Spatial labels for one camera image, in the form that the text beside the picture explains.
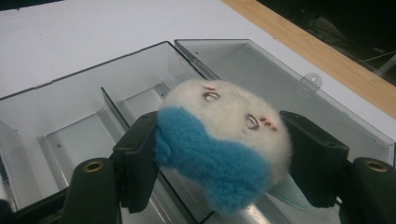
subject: plush toy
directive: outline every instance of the plush toy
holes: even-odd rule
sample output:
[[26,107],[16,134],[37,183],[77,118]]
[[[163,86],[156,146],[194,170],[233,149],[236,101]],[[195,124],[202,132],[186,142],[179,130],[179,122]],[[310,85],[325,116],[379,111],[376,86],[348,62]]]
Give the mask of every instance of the plush toy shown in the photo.
[[155,161],[202,185],[217,212],[247,207],[288,173],[290,140],[279,115],[232,83],[185,81],[157,120]]

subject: white surface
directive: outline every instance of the white surface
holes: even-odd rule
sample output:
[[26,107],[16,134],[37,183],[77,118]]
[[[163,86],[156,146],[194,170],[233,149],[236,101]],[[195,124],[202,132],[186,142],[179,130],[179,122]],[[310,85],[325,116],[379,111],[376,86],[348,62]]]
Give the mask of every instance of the white surface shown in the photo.
[[248,38],[396,140],[396,120],[220,1],[63,1],[0,12],[0,97],[182,38]]

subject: wooden edge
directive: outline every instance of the wooden edge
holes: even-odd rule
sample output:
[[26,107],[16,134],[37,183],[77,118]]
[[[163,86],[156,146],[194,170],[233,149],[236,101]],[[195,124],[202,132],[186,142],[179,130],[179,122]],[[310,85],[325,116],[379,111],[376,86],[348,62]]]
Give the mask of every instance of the wooden edge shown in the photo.
[[396,119],[396,88],[254,0],[222,0],[288,48]]

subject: plastic compartment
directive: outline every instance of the plastic compartment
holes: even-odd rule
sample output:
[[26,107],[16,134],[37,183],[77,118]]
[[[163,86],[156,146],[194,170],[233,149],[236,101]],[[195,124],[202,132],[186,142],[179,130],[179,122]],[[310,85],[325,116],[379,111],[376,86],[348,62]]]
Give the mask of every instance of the plastic compartment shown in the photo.
[[[133,123],[158,110],[164,95],[188,78],[200,76],[163,42],[1,99],[0,152],[17,208],[67,187],[81,162],[111,155],[124,129],[102,87]],[[185,222],[160,183],[148,209],[127,217]]]
[[350,160],[394,164],[394,142],[323,92],[319,75],[297,74],[250,40],[176,40],[176,46],[208,77],[231,81],[279,111],[312,120],[350,147]]

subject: plush toy eye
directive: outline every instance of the plush toy eye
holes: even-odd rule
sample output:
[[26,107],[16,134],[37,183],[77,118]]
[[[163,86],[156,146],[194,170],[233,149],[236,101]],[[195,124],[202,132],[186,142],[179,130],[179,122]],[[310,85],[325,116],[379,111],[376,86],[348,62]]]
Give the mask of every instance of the plush toy eye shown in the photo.
[[204,96],[204,99],[207,100],[208,102],[217,100],[220,98],[220,95],[218,95],[215,92],[205,92],[202,96]]
[[252,115],[247,114],[245,116],[246,125],[251,130],[259,130],[260,124]]

